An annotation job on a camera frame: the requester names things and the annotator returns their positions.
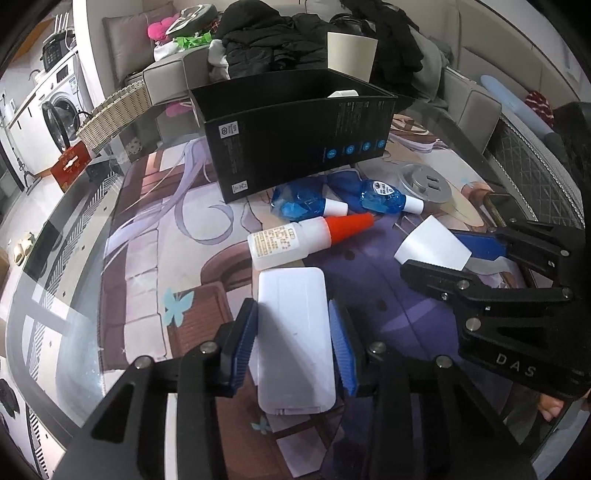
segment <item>bottle label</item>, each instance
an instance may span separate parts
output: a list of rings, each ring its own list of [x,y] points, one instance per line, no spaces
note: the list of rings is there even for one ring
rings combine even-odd
[[[394,189],[383,181],[375,181],[374,192],[378,195],[392,195],[394,193]]]
[[[291,225],[282,225],[255,233],[256,257],[266,257],[298,248],[300,241],[295,232]]]

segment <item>sofa armrest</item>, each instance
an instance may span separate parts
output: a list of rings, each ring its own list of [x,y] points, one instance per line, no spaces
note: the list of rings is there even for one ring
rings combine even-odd
[[[447,67],[441,78],[447,113],[472,144],[484,152],[501,117],[501,104],[476,82]]]
[[[209,46],[191,48],[162,60],[144,70],[144,83],[152,105],[186,98],[189,90],[209,83]]]

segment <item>teal butterfly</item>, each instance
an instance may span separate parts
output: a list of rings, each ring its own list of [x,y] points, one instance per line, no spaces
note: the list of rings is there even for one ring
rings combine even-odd
[[[190,291],[184,297],[180,297],[180,294],[174,294],[173,291],[168,288],[164,292],[164,318],[162,324],[166,327],[173,322],[177,327],[183,324],[184,313],[191,308],[193,304],[193,297],[195,292]]]
[[[263,435],[266,435],[267,432],[271,431],[271,427],[269,426],[269,422],[265,417],[261,417],[260,423],[251,423],[251,427],[253,430],[258,430]]]

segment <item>glass table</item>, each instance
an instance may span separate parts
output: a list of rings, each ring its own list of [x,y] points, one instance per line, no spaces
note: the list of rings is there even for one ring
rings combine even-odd
[[[391,183],[397,161],[427,163],[445,176],[463,205],[463,214],[443,215],[442,223],[477,231],[492,226],[479,205],[482,193],[506,192],[495,170],[444,113],[412,99],[401,103],[406,115],[446,147],[418,155],[390,142],[382,158],[355,168]],[[226,205],[211,163],[198,152],[204,133],[193,111],[177,105],[174,116],[170,112],[153,107],[109,143],[65,193],[24,265],[8,319],[7,356],[28,406],[36,467],[45,478],[136,357],[182,356],[232,321],[245,297],[256,297],[257,274],[245,240],[281,223],[270,214],[269,192]],[[198,160],[190,173],[184,171],[187,155]],[[188,174],[190,188],[179,192]],[[139,223],[138,231],[125,229]],[[451,310],[401,281],[394,260],[404,239],[400,226],[400,219],[378,216],[375,229],[381,235],[361,234],[300,264],[324,271],[329,287],[363,319],[364,339],[382,340],[417,358],[450,355],[502,418],[514,422],[512,433],[534,465],[556,464],[560,454],[548,460],[541,452],[558,432],[558,422],[541,419],[537,394],[460,359]],[[123,231],[124,239],[116,240]],[[490,282],[516,286],[518,277],[519,271],[507,265],[506,271],[492,273]],[[180,307],[185,298],[191,300],[188,309]],[[170,320],[167,310],[178,309],[182,321],[165,320]],[[324,414],[276,417],[258,408],[256,384],[251,361],[236,398],[218,401],[231,480],[355,480],[361,465],[352,462],[343,470],[343,456],[361,458],[366,445],[358,441],[353,452],[339,441],[367,428],[367,402],[337,399]],[[174,402],[172,396],[171,420]],[[561,422],[563,430],[571,427],[570,446],[587,417],[578,405],[567,414]],[[174,422],[167,425],[172,439]],[[174,478],[174,454],[166,458],[167,477]]]

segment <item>woven basket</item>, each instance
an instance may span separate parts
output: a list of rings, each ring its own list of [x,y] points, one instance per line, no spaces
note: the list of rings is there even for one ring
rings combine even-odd
[[[152,106],[143,80],[115,92],[92,111],[78,129],[88,150],[98,152]]]

